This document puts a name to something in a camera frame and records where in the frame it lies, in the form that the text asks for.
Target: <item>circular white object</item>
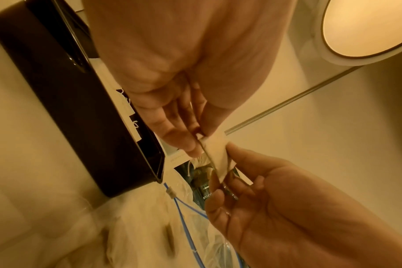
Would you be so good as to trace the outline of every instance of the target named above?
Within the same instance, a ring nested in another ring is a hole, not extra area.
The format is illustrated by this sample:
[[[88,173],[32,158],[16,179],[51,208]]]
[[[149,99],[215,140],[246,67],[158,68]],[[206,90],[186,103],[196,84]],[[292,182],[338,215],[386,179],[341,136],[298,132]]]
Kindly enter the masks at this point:
[[[320,0],[315,44],[339,65],[364,65],[402,51],[402,0]]]

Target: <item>skin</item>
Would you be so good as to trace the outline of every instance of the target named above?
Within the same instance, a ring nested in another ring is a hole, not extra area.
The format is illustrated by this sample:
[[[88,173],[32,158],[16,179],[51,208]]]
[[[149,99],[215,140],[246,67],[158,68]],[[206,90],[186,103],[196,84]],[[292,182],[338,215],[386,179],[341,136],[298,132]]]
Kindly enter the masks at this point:
[[[252,268],[402,268],[402,236],[358,202],[292,163],[228,144],[249,177],[217,179],[205,210]]]
[[[100,57],[160,138],[202,153],[263,84],[296,0],[83,0]]]

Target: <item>oval mirror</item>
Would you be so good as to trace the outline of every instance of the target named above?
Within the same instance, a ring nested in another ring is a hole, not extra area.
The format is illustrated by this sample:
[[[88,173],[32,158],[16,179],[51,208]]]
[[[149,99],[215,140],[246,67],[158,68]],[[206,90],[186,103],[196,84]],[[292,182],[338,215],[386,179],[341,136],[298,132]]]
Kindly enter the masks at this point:
[[[402,46],[402,0],[329,0],[322,36],[334,53],[376,56]]]

